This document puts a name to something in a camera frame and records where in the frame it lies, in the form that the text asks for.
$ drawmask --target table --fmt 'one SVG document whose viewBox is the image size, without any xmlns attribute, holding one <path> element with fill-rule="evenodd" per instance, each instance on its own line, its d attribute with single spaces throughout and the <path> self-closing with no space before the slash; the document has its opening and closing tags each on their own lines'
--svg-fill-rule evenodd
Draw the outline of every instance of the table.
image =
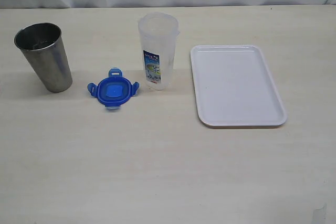
<svg viewBox="0 0 336 224">
<path fill-rule="evenodd" d="M 137 20 L 180 22 L 171 86 L 144 85 Z M 0 10 L 0 223 L 305 223 L 336 219 L 336 7 Z M 62 28 L 74 83 L 51 94 L 15 48 Z M 288 113 L 278 129 L 210 129 L 197 117 L 190 49 L 254 44 Z M 139 81 L 118 112 L 90 97 L 111 67 Z"/>
</svg>

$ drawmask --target printed label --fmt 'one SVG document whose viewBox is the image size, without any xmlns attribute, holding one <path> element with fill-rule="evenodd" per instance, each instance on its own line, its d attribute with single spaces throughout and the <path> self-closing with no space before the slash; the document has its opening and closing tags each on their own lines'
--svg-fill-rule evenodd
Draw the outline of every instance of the printed label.
<svg viewBox="0 0 336 224">
<path fill-rule="evenodd" d="M 147 81 L 161 83 L 160 56 L 143 51 Z"/>
</svg>

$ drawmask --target clear plastic bottle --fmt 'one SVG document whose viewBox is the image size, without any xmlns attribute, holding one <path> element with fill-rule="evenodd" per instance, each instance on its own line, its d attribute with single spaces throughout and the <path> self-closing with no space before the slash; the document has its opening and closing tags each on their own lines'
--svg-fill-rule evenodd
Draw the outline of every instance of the clear plastic bottle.
<svg viewBox="0 0 336 224">
<path fill-rule="evenodd" d="M 139 20 L 145 79 L 156 90 L 165 89 L 172 79 L 178 24 L 173 16 L 157 12 Z"/>
</svg>

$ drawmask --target white tray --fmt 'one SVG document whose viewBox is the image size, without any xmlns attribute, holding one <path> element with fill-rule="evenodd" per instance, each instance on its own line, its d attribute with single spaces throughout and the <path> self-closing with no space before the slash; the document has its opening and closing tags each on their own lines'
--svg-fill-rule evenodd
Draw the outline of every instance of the white tray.
<svg viewBox="0 0 336 224">
<path fill-rule="evenodd" d="M 280 126 L 287 119 L 261 51 L 196 46 L 191 63 L 198 116 L 209 126 Z"/>
</svg>

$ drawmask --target metal tumbler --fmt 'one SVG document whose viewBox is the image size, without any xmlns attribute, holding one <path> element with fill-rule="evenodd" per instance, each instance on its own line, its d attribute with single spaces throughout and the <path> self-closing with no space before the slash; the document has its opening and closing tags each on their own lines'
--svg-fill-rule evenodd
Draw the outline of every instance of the metal tumbler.
<svg viewBox="0 0 336 224">
<path fill-rule="evenodd" d="M 58 26 L 51 23 L 28 26 L 16 34 L 14 43 L 47 90 L 58 93 L 71 86 L 71 72 Z"/>
</svg>

